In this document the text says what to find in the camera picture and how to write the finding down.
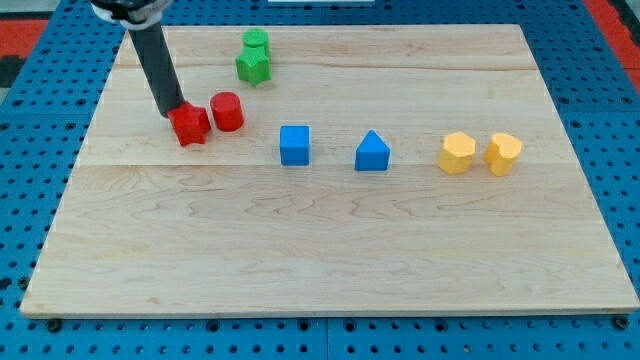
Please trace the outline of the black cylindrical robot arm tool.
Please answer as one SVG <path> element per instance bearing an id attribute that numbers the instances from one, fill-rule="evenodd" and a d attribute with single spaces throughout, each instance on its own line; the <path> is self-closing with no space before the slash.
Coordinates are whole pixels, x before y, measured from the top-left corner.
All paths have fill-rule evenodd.
<path id="1" fill-rule="evenodd" d="M 173 0 L 90 0 L 102 20 L 120 24 L 130 35 L 161 116 L 180 107 L 184 96 L 162 31 L 163 12 Z"/>

